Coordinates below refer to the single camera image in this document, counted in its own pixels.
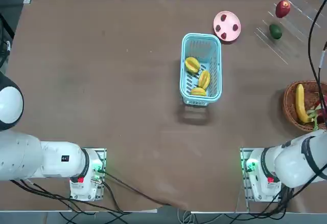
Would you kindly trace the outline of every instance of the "green avocado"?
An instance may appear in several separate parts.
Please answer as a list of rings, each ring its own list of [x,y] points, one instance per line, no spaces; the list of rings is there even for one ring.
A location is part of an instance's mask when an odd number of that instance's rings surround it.
[[[271,24],[269,26],[269,32],[274,39],[280,39],[282,37],[282,30],[278,25]]]

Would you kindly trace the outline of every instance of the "blue basket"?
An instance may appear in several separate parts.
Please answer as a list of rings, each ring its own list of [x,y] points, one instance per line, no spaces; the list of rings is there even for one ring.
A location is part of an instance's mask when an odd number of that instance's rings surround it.
[[[194,57],[200,62],[200,71],[197,74],[187,71],[185,59],[188,57]],[[198,86],[199,76],[203,70],[210,72],[207,96],[191,95],[191,90]],[[210,34],[187,34],[182,41],[179,79],[179,91],[183,96],[184,103],[206,106],[219,99],[221,89],[221,44],[219,39]]]

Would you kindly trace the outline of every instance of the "wicker basket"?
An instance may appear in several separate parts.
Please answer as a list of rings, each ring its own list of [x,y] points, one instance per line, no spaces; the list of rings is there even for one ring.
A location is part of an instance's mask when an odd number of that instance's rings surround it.
[[[296,127],[303,131],[312,131],[314,127],[314,123],[302,124],[299,118],[297,117],[296,109],[295,109],[295,91],[298,84],[302,84],[305,89],[305,109],[310,109],[318,100],[318,85],[315,81],[299,81],[293,82],[289,85],[284,93],[283,98],[283,112],[286,115],[286,118],[294,124]],[[321,83],[322,93],[327,94],[327,84]],[[326,129],[324,124],[319,124],[319,128]]]

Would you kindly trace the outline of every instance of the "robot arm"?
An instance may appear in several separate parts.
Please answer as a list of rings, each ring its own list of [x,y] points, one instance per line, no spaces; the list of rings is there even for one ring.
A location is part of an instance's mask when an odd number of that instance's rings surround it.
[[[317,130],[287,143],[257,148],[246,168],[256,201],[271,201],[281,189],[304,185],[327,163],[327,133]],[[313,182],[327,180],[327,169]]]
[[[93,149],[70,142],[39,141],[36,137],[5,130],[0,132],[0,181],[69,177],[71,196],[98,200],[103,162]]]

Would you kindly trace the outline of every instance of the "banana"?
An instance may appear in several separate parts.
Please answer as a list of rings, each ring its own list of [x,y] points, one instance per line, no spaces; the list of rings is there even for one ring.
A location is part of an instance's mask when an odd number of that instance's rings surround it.
[[[201,87],[195,87],[191,90],[191,95],[206,96],[206,91]]]
[[[189,70],[189,72],[196,74],[199,72],[200,69],[200,63],[196,58],[188,57],[185,60],[185,66]]]
[[[207,70],[205,70],[200,74],[198,86],[203,89],[206,89],[209,86],[209,83],[210,83],[210,73]]]
[[[313,122],[313,118],[310,118],[305,109],[305,89],[302,84],[296,87],[295,93],[295,107],[298,118],[304,123]]]

